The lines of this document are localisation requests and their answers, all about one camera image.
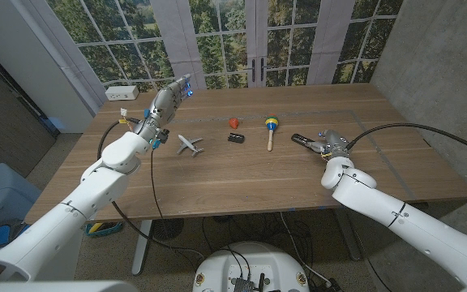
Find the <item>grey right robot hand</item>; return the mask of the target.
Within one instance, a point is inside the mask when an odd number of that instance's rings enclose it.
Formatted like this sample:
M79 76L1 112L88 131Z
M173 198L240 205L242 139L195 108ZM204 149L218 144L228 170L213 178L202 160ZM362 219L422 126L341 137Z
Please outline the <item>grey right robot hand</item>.
M320 133L322 141L309 142L308 145L323 158L331 159L334 157L349 157L347 145L349 142L334 130L325 130Z

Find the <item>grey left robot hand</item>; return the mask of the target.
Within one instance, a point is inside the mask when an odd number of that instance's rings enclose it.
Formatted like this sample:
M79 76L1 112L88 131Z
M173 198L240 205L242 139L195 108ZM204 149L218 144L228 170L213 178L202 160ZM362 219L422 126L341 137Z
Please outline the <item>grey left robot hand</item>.
M144 140L154 140L164 126L169 124L181 103L191 96L190 74L163 87L152 100L148 116L134 127L133 132Z

